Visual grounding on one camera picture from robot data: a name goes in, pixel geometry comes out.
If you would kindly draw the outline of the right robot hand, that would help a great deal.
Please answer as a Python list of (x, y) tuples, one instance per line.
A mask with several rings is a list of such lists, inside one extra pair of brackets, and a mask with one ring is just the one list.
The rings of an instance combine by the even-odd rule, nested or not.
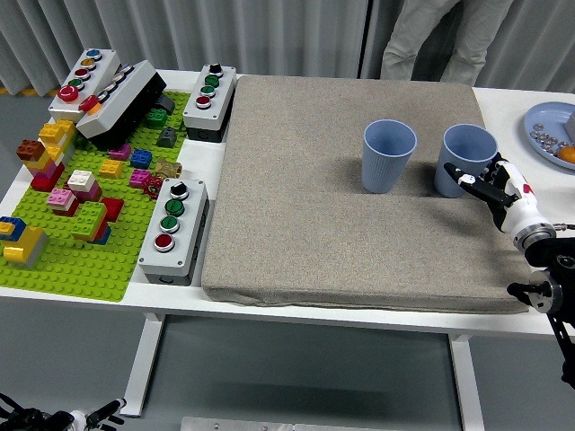
[(488, 205), (493, 223), (512, 237), (523, 231), (542, 229), (554, 236), (553, 225), (537, 206), (531, 186), (518, 167), (496, 153), (478, 175), (472, 175), (453, 163), (444, 163), (447, 175), (468, 194)]

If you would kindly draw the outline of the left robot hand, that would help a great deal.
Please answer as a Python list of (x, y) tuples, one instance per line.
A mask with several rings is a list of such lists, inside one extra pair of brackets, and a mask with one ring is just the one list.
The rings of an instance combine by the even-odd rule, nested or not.
[(13, 430), (115, 430), (116, 427), (106, 424), (106, 421), (118, 426), (123, 425), (124, 420), (115, 414), (126, 404), (124, 398), (118, 398), (88, 413), (81, 410), (60, 410), (49, 414), (37, 409), (26, 409), (23, 418), (16, 421)]

